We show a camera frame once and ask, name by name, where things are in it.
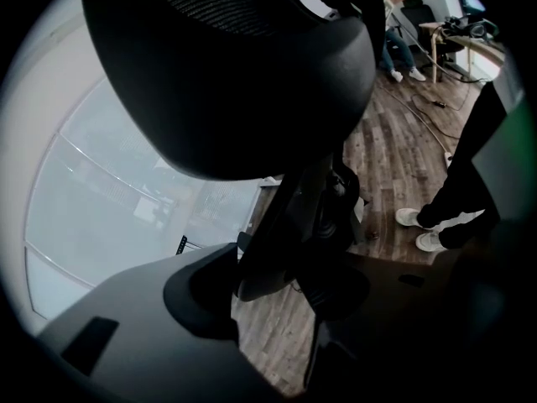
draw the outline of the black chair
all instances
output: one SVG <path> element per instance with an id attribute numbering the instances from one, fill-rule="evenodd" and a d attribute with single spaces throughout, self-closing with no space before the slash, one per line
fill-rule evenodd
<path id="1" fill-rule="evenodd" d="M 420 24 L 434 23 L 436 22 L 435 15 L 432 10 L 426 4 L 423 4 L 421 0 L 403 0 L 404 7 L 401 8 L 403 15 L 414 25 L 418 32 L 418 41 L 421 46 L 431 52 L 430 47 L 430 32 L 423 31 Z M 464 46 L 456 44 L 447 40 L 444 44 L 436 44 L 436 63 L 441 67 L 444 67 L 448 60 L 447 54 L 451 52 L 458 52 L 464 50 Z M 429 67 L 432 64 L 424 65 L 423 67 Z"/>

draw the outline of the wooden desk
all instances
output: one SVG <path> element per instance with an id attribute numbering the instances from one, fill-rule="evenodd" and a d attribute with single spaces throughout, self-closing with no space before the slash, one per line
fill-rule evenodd
<path id="1" fill-rule="evenodd" d="M 468 75 L 472 73 L 472 52 L 476 52 L 479 55 L 484 56 L 490 60 L 493 64 L 501 67 L 505 61 L 505 54 L 501 50 L 497 50 L 492 46 L 486 44 L 480 39 L 473 39 L 466 36 L 450 36 L 444 37 L 441 35 L 442 25 L 444 23 L 424 23 L 420 24 L 420 27 L 430 33 L 430 48 L 431 58 L 436 61 L 436 44 L 444 43 L 444 40 L 450 40 L 468 49 Z M 436 65 L 433 65 L 433 83 L 436 83 Z"/>

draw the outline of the floor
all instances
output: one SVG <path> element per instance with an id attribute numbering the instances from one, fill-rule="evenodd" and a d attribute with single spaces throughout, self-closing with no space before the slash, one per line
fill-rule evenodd
<path id="1" fill-rule="evenodd" d="M 373 98 L 344 149 L 344 160 L 361 183 L 361 195 L 369 201 L 364 209 L 363 226 L 368 240 L 350 252 L 378 259 L 413 264 L 432 264 L 434 255 L 419 251 L 414 240 L 418 228 L 402 228 L 394 221 L 401 207 L 420 208 L 430 202 L 446 178 L 444 151 L 425 126 L 391 92 L 415 110 L 414 94 L 446 102 L 440 108 L 414 97 L 438 127 L 458 137 L 479 95 L 473 84 L 461 84 L 444 76 L 433 84 L 406 76 L 400 83 L 379 72 Z M 433 128 L 450 152 L 456 139 Z M 272 200 L 275 188 L 265 189 L 253 214 L 251 233 L 255 233 Z M 249 303 L 235 300 L 232 315 L 237 320 L 240 348 L 250 362 L 285 395 L 302 390 L 302 379 L 309 358 L 314 315 L 304 296 L 293 286 Z"/>

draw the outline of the white sneaker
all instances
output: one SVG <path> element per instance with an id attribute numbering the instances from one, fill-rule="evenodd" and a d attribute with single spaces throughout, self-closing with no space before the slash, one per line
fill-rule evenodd
<path id="1" fill-rule="evenodd" d="M 437 232 L 421 234 L 416 238 L 416 246 L 425 252 L 440 252 L 446 250 L 440 243 Z"/>
<path id="2" fill-rule="evenodd" d="M 390 71 L 389 74 L 397 81 L 401 82 L 403 80 L 403 75 L 401 75 L 398 71 Z"/>
<path id="3" fill-rule="evenodd" d="M 424 228 L 424 227 L 421 227 L 420 224 L 418 223 L 418 213 L 420 213 L 420 211 L 416 209 L 410 209 L 410 208 L 399 209 L 395 213 L 395 221 L 397 221 L 401 225 L 404 225 L 405 227 L 416 226 L 416 227 Z"/>
<path id="4" fill-rule="evenodd" d="M 423 81 L 426 80 L 425 76 L 423 76 L 423 75 L 420 73 L 420 71 L 419 71 L 418 69 L 416 69 L 416 68 L 410 70 L 410 72 L 409 72 L 409 76 L 410 76 L 410 77 L 413 77 L 415 80 L 417 80 L 417 81 L 421 81 L 421 82 L 423 82 Z"/>

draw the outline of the jeans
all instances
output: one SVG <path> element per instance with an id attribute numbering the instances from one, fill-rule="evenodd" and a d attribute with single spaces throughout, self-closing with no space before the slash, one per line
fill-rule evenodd
<path id="1" fill-rule="evenodd" d="M 409 46 L 403 41 L 401 36 L 395 33 L 395 29 L 393 27 L 390 27 L 386 32 L 386 36 L 384 38 L 384 47 L 382 55 L 383 62 L 386 65 L 388 71 L 395 70 L 395 67 L 394 61 L 392 60 L 392 57 L 388 52 L 388 48 L 386 47 L 386 39 L 389 39 L 399 48 L 399 50 L 401 51 L 401 55 L 403 56 L 403 61 L 409 69 L 416 67 L 416 63 L 414 62 L 414 57 L 412 56 L 412 52 L 410 52 Z"/>
<path id="2" fill-rule="evenodd" d="M 441 221 L 458 217 L 461 212 L 485 210 L 466 224 L 445 228 L 440 232 L 444 248 L 461 248 L 470 238 L 487 234 L 499 221 L 494 201 L 481 176 L 472 164 L 473 156 L 494 134 L 505 118 L 505 110 L 492 83 L 482 89 L 467 124 L 462 130 L 444 186 L 431 204 L 418 214 L 418 223 L 432 228 Z"/>

